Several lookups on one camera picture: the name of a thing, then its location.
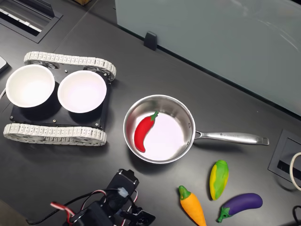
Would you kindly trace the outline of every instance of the pan rim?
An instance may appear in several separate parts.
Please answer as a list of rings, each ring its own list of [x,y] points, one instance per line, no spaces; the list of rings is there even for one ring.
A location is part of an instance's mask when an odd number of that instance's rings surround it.
[[[191,120],[191,128],[192,128],[192,135],[191,135],[191,138],[190,138],[190,141],[189,141],[189,144],[187,145],[187,147],[185,148],[185,150],[178,156],[172,158],[172,159],[169,159],[169,160],[164,160],[164,161],[156,161],[156,160],[151,160],[151,159],[148,159],[148,158],[145,158],[141,155],[139,155],[135,150],[132,149],[129,141],[128,141],[128,138],[127,138],[127,133],[126,133],[126,128],[127,128],[127,119],[128,117],[130,116],[130,114],[133,112],[133,110],[141,103],[143,102],[144,100],[146,99],[149,99],[149,98],[153,98],[153,97],[163,97],[163,98],[167,98],[167,99],[170,99],[172,101],[174,101],[176,104],[178,104],[181,108],[183,108],[189,115],[190,117],[190,120]],[[160,95],[160,94],[156,94],[156,95],[150,95],[150,96],[147,96],[147,97],[144,97],[144,98],[141,98],[139,99],[138,101],[136,101],[128,110],[127,114],[125,115],[125,118],[124,118],[124,121],[123,121],[123,136],[124,136],[124,139],[127,143],[127,146],[128,148],[137,156],[139,157],[140,159],[144,160],[144,161],[147,161],[147,162],[150,162],[150,163],[154,163],[154,164],[167,164],[167,163],[171,163],[171,162],[174,162],[180,158],[182,158],[191,148],[192,144],[193,144],[193,141],[194,141],[194,138],[195,138],[195,131],[196,131],[196,126],[195,126],[195,122],[194,122],[194,119],[193,119],[193,116],[191,114],[191,112],[189,111],[189,109],[186,107],[186,105],[184,105],[181,101],[179,101],[178,99],[174,98],[174,97],[171,97],[171,96],[167,96],[167,95]]]

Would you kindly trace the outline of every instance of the toy vegetable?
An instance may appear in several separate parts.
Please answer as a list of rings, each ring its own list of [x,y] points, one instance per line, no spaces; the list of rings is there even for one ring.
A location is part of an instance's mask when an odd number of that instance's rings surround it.
[[[244,210],[260,208],[262,204],[262,198],[258,194],[247,193],[238,195],[222,206],[221,215],[217,221],[221,223],[224,218],[232,217],[234,214]]]
[[[225,189],[229,177],[228,165],[224,160],[219,160],[212,167],[210,175],[210,194],[217,200]]]
[[[189,217],[199,226],[206,226],[205,217],[198,198],[187,191],[184,186],[179,186],[180,202]]]
[[[136,148],[140,152],[145,152],[145,148],[143,145],[144,139],[146,134],[149,132],[149,130],[153,127],[155,124],[155,118],[159,112],[155,112],[153,115],[145,117],[137,126],[135,130],[135,135],[134,135],[134,143]]]

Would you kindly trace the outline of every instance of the orange pepper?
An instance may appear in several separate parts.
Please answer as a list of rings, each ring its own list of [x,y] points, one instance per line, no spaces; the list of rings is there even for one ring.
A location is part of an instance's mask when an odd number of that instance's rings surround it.
[[[205,216],[201,204],[195,194],[184,186],[179,186],[180,202],[189,217],[199,226],[206,226]]]

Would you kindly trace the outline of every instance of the white wall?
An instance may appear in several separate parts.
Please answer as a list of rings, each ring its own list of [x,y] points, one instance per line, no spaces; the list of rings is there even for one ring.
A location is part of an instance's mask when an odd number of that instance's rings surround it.
[[[115,0],[118,24],[301,115],[301,6],[290,0]]]

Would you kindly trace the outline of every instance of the purple eggplant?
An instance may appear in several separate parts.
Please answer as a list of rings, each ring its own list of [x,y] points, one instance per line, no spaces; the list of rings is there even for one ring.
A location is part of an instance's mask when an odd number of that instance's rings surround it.
[[[221,223],[224,218],[232,217],[234,214],[244,210],[260,208],[262,204],[262,198],[258,194],[246,193],[235,196],[223,204],[217,221]]]

